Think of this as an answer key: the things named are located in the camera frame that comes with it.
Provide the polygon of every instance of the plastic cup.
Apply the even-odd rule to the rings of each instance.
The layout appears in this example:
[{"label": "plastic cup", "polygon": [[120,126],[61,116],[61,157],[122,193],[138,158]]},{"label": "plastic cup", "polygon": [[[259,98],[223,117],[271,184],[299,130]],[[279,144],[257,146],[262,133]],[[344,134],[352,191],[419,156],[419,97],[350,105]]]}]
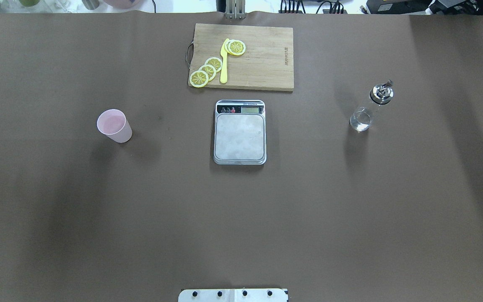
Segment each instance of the plastic cup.
[{"label": "plastic cup", "polygon": [[96,121],[96,127],[102,134],[117,143],[126,143],[132,137],[132,128],[126,115],[118,109],[104,111]]}]

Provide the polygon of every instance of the tabletop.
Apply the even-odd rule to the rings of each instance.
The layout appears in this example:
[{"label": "tabletop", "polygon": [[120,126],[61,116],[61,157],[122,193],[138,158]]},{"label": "tabletop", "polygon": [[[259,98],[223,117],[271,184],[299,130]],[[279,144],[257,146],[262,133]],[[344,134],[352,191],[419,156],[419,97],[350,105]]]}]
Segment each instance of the tabletop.
[{"label": "tabletop", "polygon": [[[189,87],[196,23],[293,27],[293,92]],[[266,103],[262,166],[213,162],[220,99]],[[483,301],[483,17],[0,15],[0,301],[244,286]]]}]

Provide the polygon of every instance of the bottle cap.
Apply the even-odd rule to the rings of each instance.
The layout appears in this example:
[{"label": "bottle cap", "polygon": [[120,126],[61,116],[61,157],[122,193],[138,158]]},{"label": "bottle cap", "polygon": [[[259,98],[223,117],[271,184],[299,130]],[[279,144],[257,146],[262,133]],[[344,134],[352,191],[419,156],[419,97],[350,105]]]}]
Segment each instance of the bottle cap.
[{"label": "bottle cap", "polygon": [[372,88],[370,92],[370,98],[375,103],[379,105],[385,105],[389,103],[393,96],[395,96],[395,92],[391,88],[393,82],[388,80],[385,84],[378,84]]}]

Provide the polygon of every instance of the citrus slice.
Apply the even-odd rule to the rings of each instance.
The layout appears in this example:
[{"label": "citrus slice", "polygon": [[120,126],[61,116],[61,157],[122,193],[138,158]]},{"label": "citrus slice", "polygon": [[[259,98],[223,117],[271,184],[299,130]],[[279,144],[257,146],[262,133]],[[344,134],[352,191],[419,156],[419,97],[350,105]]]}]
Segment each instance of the citrus slice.
[{"label": "citrus slice", "polygon": [[208,74],[205,71],[197,70],[190,75],[190,84],[193,87],[201,88],[208,83]]},{"label": "citrus slice", "polygon": [[215,78],[215,75],[217,74],[217,71],[215,70],[215,67],[213,67],[213,65],[210,65],[210,64],[204,64],[202,65],[199,70],[202,70],[204,71],[205,73],[208,74],[208,81],[210,82],[211,80],[213,80],[213,78]]},{"label": "citrus slice", "polygon": [[211,57],[206,60],[205,65],[212,65],[215,68],[215,72],[219,72],[223,67],[223,61],[218,57]]},{"label": "citrus slice", "polygon": [[243,55],[246,49],[245,43],[240,40],[230,40],[226,45],[226,51],[231,55]]}]

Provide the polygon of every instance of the wooden cutting board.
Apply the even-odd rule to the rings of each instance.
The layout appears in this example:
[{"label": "wooden cutting board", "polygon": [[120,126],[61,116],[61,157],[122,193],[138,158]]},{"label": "wooden cutting board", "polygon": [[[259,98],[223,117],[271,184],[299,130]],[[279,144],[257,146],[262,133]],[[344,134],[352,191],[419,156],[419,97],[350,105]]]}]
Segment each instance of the wooden cutting board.
[{"label": "wooden cutting board", "polygon": [[226,38],[242,40],[247,50],[240,56],[229,55],[228,81],[225,84],[220,83],[220,73],[217,73],[205,87],[293,91],[291,27],[197,23],[190,74],[198,70],[209,57],[221,58],[221,46]]}]

